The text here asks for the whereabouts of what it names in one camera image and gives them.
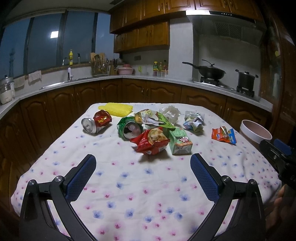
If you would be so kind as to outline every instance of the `crumpled paper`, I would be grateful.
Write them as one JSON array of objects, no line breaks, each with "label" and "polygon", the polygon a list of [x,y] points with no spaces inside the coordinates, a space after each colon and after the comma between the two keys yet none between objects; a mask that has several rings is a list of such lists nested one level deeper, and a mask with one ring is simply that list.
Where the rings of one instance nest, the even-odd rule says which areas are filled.
[{"label": "crumpled paper", "polygon": [[166,118],[168,118],[169,122],[172,124],[176,124],[179,116],[181,115],[181,112],[173,105],[160,108],[159,112],[162,113]]},{"label": "crumpled paper", "polygon": [[200,114],[194,111],[185,111],[184,128],[191,129],[194,132],[202,132],[205,119],[205,114]]}]

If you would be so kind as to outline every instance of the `green soda can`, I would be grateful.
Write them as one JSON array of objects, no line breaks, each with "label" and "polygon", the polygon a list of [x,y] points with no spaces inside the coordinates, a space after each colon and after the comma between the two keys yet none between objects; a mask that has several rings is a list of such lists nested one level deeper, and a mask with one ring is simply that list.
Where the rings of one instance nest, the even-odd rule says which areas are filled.
[{"label": "green soda can", "polygon": [[126,116],[118,122],[117,130],[121,138],[129,141],[139,136],[143,132],[143,127],[135,122],[134,116]]}]

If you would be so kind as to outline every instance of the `table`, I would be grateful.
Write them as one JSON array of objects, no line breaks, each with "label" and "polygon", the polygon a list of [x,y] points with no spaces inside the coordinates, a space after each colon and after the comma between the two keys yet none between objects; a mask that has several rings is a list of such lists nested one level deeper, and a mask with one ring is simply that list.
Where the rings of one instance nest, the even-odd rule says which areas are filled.
[{"label": "table", "polygon": [[[191,155],[173,156],[169,146],[155,156],[136,153],[136,145],[118,136],[116,124],[97,136],[83,132],[82,118],[93,117],[94,104],[58,138],[21,176],[11,197],[19,215],[22,198],[31,179],[38,183],[65,176],[87,155],[96,157],[97,166],[77,201],[72,202],[85,226],[98,240],[187,240],[210,211],[209,201],[190,168]],[[131,104],[134,111],[159,110],[170,104]],[[213,112],[187,104],[173,104],[180,110],[177,126],[184,122],[186,110],[205,114],[204,133],[187,131],[193,142],[192,153],[199,153],[219,174],[234,181],[257,180],[263,203],[274,198],[281,187],[276,171],[244,137],[235,131],[236,146],[211,139],[212,128],[230,125]],[[217,234],[226,230],[236,205],[234,200]],[[59,230],[67,235],[49,201]]]}]

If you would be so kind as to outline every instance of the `blue gripper pad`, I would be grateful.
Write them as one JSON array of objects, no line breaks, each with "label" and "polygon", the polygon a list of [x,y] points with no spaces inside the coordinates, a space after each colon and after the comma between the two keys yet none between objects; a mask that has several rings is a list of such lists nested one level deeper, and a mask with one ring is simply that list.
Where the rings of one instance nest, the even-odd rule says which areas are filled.
[{"label": "blue gripper pad", "polygon": [[218,183],[221,182],[219,173],[214,167],[210,167],[200,154],[191,156],[190,166],[207,198],[216,203],[219,199]]},{"label": "blue gripper pad", "polygon": [[77,167],[72,168],[65,176],[64,191],[68,202],[76,201],[96,169],[96,158],[88,154]]}]

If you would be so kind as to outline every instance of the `range hood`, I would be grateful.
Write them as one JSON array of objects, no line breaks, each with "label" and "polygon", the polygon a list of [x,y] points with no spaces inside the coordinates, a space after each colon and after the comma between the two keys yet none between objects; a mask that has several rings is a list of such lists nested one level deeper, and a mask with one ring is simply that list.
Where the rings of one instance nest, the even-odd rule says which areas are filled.
[{"label": "range hood", "polygon": [[266,25],[240,15],[210,10],[187,10],[186,15],[199,34],[239,39],[260,46]]}]

